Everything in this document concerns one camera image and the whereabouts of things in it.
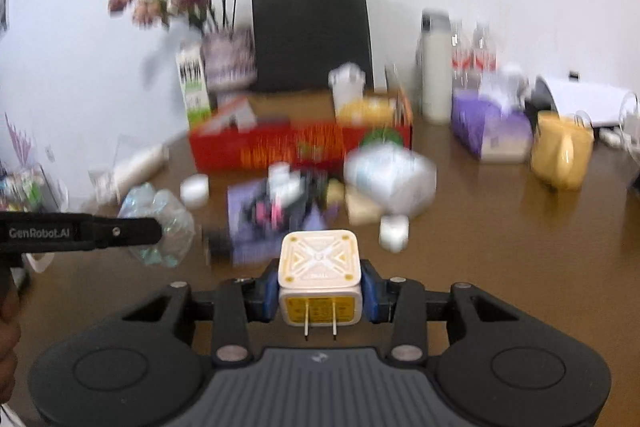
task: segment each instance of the yellow label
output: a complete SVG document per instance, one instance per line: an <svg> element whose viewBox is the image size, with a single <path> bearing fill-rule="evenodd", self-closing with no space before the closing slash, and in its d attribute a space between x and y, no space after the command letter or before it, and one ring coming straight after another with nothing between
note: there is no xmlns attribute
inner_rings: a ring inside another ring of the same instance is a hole
<svg viewBox="0 0 640 427"><path fill-rule="evenodd" d="M286 299L287 315L295 324L305 323L306 303L309 303L309 323L329 323L334 321L335 315L338 324L351 322L355 312L355 299L350 296L338 297L289 297Z"/></svg>

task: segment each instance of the white thermos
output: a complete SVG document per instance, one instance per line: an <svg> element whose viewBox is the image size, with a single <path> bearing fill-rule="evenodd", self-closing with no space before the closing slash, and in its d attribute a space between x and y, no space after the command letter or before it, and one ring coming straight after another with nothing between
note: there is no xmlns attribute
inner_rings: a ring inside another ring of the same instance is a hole
<svg viewBox="0 0 640 427"><path fill-rule="evenodd" d="M446 12L422 12L422 114L433 123L451 120L452 41Z"/></svg>

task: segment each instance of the mug handle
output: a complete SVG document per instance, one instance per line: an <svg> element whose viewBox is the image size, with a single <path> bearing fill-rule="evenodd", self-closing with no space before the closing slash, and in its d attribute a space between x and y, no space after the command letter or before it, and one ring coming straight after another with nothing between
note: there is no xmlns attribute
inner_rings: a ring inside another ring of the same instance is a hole
<svg viewBox="0 0 640 427"><path fill-rule="evenodd" d="M558 152L558 177L565 180L574 165L574 142L569 135L562 136Z"/></svg>

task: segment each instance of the black shopping bag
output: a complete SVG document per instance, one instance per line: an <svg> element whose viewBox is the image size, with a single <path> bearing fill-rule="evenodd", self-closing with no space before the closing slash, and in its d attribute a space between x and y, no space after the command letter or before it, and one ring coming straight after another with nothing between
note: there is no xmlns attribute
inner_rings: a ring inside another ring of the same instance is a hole
<svg viewBox="0 0 640 427"><path fill-rule="evenodd" d="M354 62L373 86L367 0L253 0L258 79L252 90L328 89Z"/></svg>

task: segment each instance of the clear plastic wrapper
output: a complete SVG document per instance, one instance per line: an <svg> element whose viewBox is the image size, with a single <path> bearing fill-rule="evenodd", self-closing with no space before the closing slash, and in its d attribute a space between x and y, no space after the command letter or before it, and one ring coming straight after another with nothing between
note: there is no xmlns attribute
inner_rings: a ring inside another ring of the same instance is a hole
<svg viewBox="0 0 640 427"><path fill-rule="evenodd" d="M149 183L132 188L122 202L118 217L154 217L162 226L162 239L158 244L129 247L133 257L147 266L178 266L191 248L195 235L193 216L169 190L156 192Z"/></svg>

